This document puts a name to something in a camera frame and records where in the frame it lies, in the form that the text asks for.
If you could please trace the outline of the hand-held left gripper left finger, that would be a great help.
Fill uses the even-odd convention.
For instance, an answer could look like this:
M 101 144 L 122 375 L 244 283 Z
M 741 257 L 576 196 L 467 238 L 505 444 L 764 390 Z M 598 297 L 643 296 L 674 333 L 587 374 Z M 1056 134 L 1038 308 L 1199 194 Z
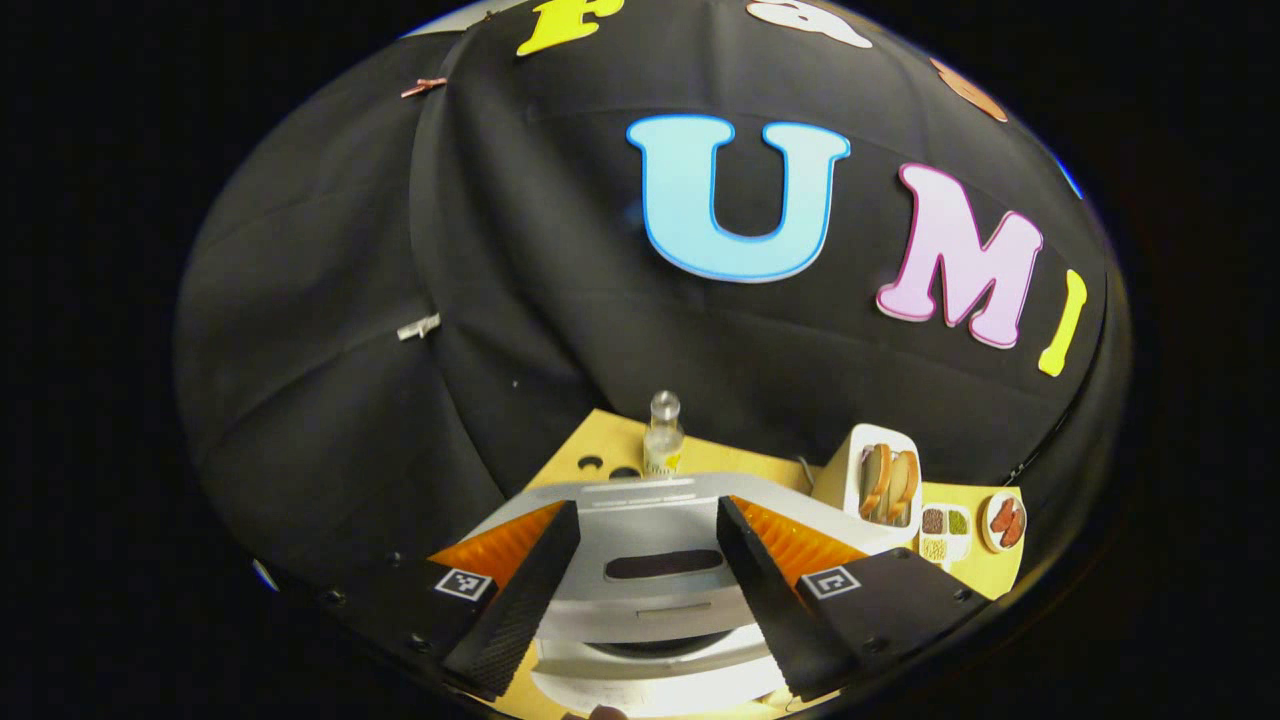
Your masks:
M 320 605 L 413 679 L 493 701 L 507 693 L 580 542 L 562 500 L 425 559 L 387 560 Z

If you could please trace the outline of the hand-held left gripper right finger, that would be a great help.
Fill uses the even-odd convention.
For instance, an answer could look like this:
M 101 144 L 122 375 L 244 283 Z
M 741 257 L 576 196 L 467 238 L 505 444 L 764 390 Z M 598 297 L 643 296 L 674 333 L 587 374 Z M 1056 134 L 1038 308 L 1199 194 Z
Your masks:
M 911 550 L 864 553 L 737 496 L 719 498 L 716 537 L 803 700 L 897 673 L 991 603 Z

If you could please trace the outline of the white rice cooker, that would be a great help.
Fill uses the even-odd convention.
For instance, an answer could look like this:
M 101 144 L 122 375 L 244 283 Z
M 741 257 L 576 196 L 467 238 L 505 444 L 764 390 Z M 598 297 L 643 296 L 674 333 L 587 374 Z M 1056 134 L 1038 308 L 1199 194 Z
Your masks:
M 741 473 L 529 488 L 475 533 L 571 501 L 580 542 L 500 707 L 529 720 L 598 706 L 630 717 L 780 715 L 767 697 L 783 674 L 717 539 L 724 496 L 773 512 L 790 536 L 809 528 L 867 555 L 911 534 Z

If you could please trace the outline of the white toaster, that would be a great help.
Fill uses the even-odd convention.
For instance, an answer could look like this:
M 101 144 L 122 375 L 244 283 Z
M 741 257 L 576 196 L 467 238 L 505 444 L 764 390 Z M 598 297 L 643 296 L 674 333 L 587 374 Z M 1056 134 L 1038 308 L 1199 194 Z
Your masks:
M 884 521 L 884 498 L 882 498 L 882 505 L 873 515 L 874 521 L 863 519 L 859 512 L 861 503 L 861 461 L 867 448 L 878 443 L 891 447 L 893 452 L 892 460 L 902 451 L 913 451 L 919 461 L 920 479 L 913 497 L 909 521 L 904 527 L 892 527 Z M 923 511 L 922 460 L 916 443 L 897 430 L 865 423 L 858 424 L 850 430 L 847 438 L 824 469 L 815 477 L 812 496 L 874 528 L 901 533 L 908 530 L 915 532 L 919 529 Z

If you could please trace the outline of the toasted bread slice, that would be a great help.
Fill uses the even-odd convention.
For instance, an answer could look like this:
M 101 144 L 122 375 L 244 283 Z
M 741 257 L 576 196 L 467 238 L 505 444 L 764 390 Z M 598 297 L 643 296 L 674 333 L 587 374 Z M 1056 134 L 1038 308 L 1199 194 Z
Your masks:
M 892 456 L 891 447 L 884 443 L 870 446 L 864 454 L 859 512 L 868 521 L 874 521 L 873 515 L 882 505 L 882 498 L 890 487 Z
M 904 527 L 920 480 L 919 461 L 913 451 L 900 452 L 890 466 L 890 487 L 884 493 L 884 521 Z

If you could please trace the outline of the small glass bottle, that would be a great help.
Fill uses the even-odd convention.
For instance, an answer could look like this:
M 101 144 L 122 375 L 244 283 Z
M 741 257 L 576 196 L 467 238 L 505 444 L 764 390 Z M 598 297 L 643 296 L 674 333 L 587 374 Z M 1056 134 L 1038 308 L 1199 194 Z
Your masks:
M 650 401 L 650 419 L 643 436 L 643 475 L 667 477 L 678 471 L 685 442 L 678 396 L 663 389 Z

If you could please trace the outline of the white divided dish of beans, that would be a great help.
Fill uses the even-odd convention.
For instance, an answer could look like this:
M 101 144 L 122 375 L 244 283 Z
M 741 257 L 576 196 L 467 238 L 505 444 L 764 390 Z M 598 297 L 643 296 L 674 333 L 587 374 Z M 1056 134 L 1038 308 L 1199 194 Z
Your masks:
M 972 514 L 956 503 L 927 503 L 916 536 L 916 552 L 929 562 L 948 566 L 964 560 L 973 546 Z

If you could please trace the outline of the round white plate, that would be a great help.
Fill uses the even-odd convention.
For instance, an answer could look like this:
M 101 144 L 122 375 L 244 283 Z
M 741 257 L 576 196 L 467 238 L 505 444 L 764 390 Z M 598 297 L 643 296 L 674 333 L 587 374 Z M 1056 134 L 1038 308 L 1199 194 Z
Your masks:
M 1024 538 L 1024 536 L 1027 533 L 1027 528 L 1025 528 L 1025 533 L 1024 533 L 1021 541 L 1015 547 L 1009 548 L 1009 550 L 1006 550 L 1006 548 L 1004 548 L 1004 547 L 1000 546 L 1000 538 L 1001 538 L 1001 536 L 993 536 L 991 533 L 991 530 L 989 530 L 989 521 L 991 521 L 992 516 L 996 514 L 998 506 L 1001 505 L 1001 500 L 1004 497 L 1014 497 L 1016 509 L 1021 507 L 1027 512 L 1027 509 L 1025 509 L 1025 506 L 1024 506 L 1020 496 L 1016 495 L 1016 493 L 1014 493 L 1014 492 L 1011 492 L 1011 491 L 1009 491 L 1009 489 L 1002 489 L 1000 492 L 996 492 L 996 493 L 993 493 L 992 496 L 989 496 L 987 498 L 987 501 L 984 502 L 983 509 L 982 509 L 982 518 L 977 523 L 977 527 L 978 527 L 978 530 L 980 532 L 980 537 L 983 539 L 983 543 L 984 543 L 986 548 L 989 550 L 993 553 L 1007 553 L 1007 552 L 1012 552 L 1014 550 L 1018 550 L 1021 546 L 1023 538 Z

